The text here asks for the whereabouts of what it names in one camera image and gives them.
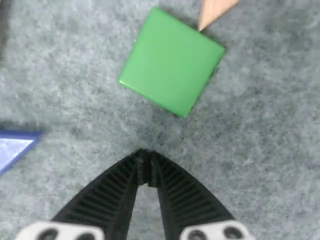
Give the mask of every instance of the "floor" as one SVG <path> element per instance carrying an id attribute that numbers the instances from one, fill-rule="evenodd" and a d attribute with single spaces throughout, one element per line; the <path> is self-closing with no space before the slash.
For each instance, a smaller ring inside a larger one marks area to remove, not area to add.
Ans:
<path id="1" fill-rule="evenodd" d="M 139 148 L 193 174 L 258 240 L 320 239 L 320 1 L 241 0 L 204 31 L 227 51 L 187 118 L 117 83 L 153 6 L 195 27 L 201 1 L 2 0 L 0 127 L 44 135 L 0 177 L 1 239 Z M 165 239 L 153 189 L 127 239 Z"/>

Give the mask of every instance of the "ridged rubber pad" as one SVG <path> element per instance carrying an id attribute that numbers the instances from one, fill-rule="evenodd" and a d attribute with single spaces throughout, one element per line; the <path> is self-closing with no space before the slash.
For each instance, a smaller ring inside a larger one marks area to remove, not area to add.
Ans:
<path id="1" fill-rule="evenodd" d="M 93 180 L 53 221 L 100 227 L 106 240 L 125 240 L 137 189 L 143 184 L 157 188 L 167 240 L 178 240 L 188 226 L 234 219 L 177 164 L 154 151 L 139 150 Z"/>

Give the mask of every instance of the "wooden block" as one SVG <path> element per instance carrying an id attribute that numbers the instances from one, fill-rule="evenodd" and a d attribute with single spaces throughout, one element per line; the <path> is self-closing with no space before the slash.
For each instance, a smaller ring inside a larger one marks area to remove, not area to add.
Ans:
<path id="1" fill-rule="evenodd" d="M 202 0 L 198 31 L 205 29 L 238 2 L 239 0 Z"/>

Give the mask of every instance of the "green block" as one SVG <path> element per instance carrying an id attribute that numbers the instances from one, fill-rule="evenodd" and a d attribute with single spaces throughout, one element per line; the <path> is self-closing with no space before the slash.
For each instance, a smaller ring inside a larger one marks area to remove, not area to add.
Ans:
<path id="1" fill-rule="evenodd" d="M 152 8 L 119 82 L 178 116 L 187 116 L 225 49 Z"/>

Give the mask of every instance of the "green cube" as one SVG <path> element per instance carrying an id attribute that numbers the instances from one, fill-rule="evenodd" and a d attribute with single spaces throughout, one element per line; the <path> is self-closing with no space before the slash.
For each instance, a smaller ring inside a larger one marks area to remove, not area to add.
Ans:
<path id="1" fill-rule="evenodd" d="M 178 116 L 187 116 L 225 49 L 193 28 L 151 9 L 119 82 Z"/>

